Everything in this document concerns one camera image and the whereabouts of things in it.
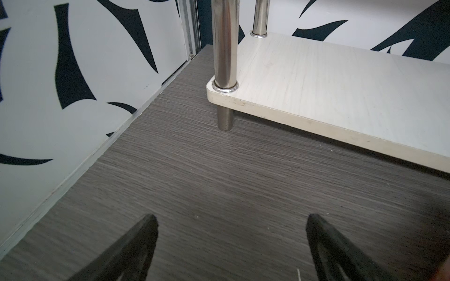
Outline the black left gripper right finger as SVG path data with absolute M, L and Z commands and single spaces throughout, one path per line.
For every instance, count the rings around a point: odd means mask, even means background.
M 320 281 L 397 281 L 319 214 L 308 216 L 306 232 Z

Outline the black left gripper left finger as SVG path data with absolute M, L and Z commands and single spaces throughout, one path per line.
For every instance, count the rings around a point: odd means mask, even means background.
M 158 221 L 146 214 L 95 260 L 79 270 L 71 281 L 144 281 L 158 239 Z

